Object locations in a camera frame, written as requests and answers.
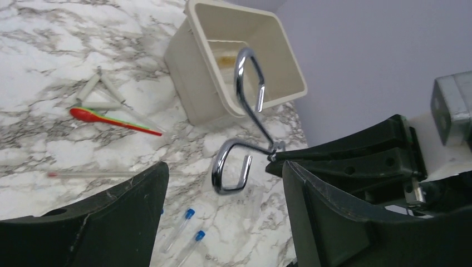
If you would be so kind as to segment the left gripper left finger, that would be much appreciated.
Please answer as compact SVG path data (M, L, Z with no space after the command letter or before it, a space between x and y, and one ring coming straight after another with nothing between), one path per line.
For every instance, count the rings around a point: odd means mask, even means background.
M158 162L86 199L1 221L2 266L149 266L169 182Z

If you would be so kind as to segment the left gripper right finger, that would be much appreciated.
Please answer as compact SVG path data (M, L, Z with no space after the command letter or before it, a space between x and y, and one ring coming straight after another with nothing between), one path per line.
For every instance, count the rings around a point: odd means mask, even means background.
M287 161L299 266L470 266L471 207L424 219L360 200Z

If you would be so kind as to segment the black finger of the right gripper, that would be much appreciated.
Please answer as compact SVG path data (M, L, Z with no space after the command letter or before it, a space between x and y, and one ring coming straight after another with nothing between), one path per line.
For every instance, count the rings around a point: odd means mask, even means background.
M286 161L349 194L393 192L426 178L416 131L401 115L325 144L278 152L265 171L281 177Z

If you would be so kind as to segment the metal crucible tongs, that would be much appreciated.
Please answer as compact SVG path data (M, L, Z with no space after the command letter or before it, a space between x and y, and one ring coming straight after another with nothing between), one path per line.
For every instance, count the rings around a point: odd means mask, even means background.
M250 106L244 92L245 63L248 61L252 62L259 79L256 94L257 99L253 108ZM224 166L232 149L236 147L242 147L246 150L264 154L267 156L267 159L270 162L274 162L276 160L276 153L278 151L284 151L286 149L286 143L283 141L275 141L257 116L257 113L261 112L263 109L266 83L256 54L250 47L243 47L241 50L239 50L235 58L234 88L237 101L247 116L241 120L236 120L236 123L252 121L252 123L260 131L261 135L268 141L268 147L261 147L238 137L227 139L218 150L218 153L216 154L210 169L212 187L218 195L231 195L239 193L245 188L248 182L250 167L252 164L251 155L246 155L244 157L238 183L232 186L223 185Z

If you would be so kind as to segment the white clay pipe triangle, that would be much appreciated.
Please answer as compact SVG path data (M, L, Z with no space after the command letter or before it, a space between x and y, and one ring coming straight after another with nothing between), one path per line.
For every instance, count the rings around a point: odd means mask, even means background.
M119 92L119 90L112 84L106 74L103 73L101 66L97 67L97 72L87 81L82 89L76 94L75 97L77 103L73 107L83 107L92 110L99 115L106 115L108 111L122 111L126 112L133 121L124 121L133 123L139 126L149 128L151 130L159 131L163 135L167 131L159 127L154 122L150 121L144 115L136 112L126 104L125 97Z

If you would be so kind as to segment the blue cap test tube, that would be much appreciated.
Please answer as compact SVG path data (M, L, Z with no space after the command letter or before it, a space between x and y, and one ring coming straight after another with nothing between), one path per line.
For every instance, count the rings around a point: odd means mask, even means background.
M179 219L179 221L174 225L171 233L166 237L165 242L161 246L160 251L162 253L167 253L170 248L173 246L175 241L177 240L178 236L183 232L186 228L189 220L194 216L195 210L192 208L188 208L184 215Z
M204 230L199 230L189 241L189 243L185 246L185 248L179 253L176 258L176 267L181 267L188 257L193 253L196 247L201 243L204 239L206 232Z

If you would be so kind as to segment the glass stirring rod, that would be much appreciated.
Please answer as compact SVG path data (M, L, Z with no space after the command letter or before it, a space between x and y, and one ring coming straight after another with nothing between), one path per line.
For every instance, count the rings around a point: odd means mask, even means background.
M57 179L81 179L81 178L114 178L114 177L133 177L140 174L139 172L59 172L52 171L46 174L49 178Z

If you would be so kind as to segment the red plastic spoon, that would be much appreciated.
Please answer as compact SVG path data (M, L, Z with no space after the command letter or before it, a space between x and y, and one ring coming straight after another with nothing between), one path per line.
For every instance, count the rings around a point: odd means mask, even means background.
M127 128L130 130L140 131L147 134L155 135L155 136L162 136L163 134L159 131L151 130L149 128L139 126L133 123L124 122L121 120L117 120L114 118L106 117L103 115L99 115L98 113L89 110L83 107L73 107L70 108L69 113L75 119L78 119L83 122L88 123L105 123L109 125L114 125L122 128Z

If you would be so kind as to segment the beige plastic bin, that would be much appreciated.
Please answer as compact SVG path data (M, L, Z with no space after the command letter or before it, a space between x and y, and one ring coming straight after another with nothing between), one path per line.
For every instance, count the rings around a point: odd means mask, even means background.
M249 47L262 70L245 63L248 103L269 108L301 98L307 85L278 17L220 1L188 1L186 19L170 40L165 62L189 122L245 117L234 87L235 60Z

